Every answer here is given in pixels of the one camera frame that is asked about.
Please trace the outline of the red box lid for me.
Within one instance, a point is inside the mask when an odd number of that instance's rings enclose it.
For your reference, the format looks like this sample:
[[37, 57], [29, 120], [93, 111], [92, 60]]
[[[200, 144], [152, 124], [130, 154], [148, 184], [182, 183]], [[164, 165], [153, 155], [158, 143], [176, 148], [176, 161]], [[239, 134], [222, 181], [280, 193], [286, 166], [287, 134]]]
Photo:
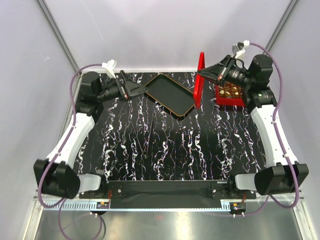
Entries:
[[[200, 52], [197, 70], [199, 71], [204, 68], [205, 68], [205, 53]], [[199, 109], [201, 106], [204, 83], [205, 83], [205, 78], [197, 73], [195, 75], [195, 86], [193, 91], [193, 100], [194, 100], [195, 107], [197, 109]]]

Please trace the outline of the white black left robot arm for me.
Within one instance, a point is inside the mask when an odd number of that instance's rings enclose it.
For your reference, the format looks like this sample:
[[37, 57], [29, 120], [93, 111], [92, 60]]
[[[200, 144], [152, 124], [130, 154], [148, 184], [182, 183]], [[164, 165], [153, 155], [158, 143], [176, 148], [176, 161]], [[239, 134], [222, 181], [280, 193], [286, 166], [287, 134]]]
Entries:
[[103, 198], [108, 193], [102, 175], [75, 173], [77, 154], [98, 122], [104, 102], [113, 99], [128, 101], [147, 92], [145, 86], [129, 79], [123, 70], [117, 76], [111, 73], [109, 78], [109, 82], [103, 85], [97, 72], [83, 74], [79, 100], [67, 129], [53, 151], [45, 159], [37, 159], [33, 165], [40, 194], [73, 199], [83, 192], [90, 191], [97, 198]]

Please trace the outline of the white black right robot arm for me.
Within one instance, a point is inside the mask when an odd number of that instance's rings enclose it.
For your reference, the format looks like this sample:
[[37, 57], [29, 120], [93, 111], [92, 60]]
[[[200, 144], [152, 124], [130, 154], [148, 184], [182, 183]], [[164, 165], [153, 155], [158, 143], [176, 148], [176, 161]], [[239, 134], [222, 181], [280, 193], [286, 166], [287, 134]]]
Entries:
[[258, 129], [264, 148], [266, 168], [257, 173], [232, 176], [227, 185], [228, 195], [236, 199], [245, 191], [254, 191], [262, 196], [293, 193], [308, 176], [309, 168], [298, 162], [275, 112], [279, 102], [268, 86], [273, 60], [258, 54], [249, 68], [238, 66], [238, 62], [239, 59], [227, 55], [219, 63], [197, 72], [217, 86], [230, 83], [242, 88], [243, 103]]

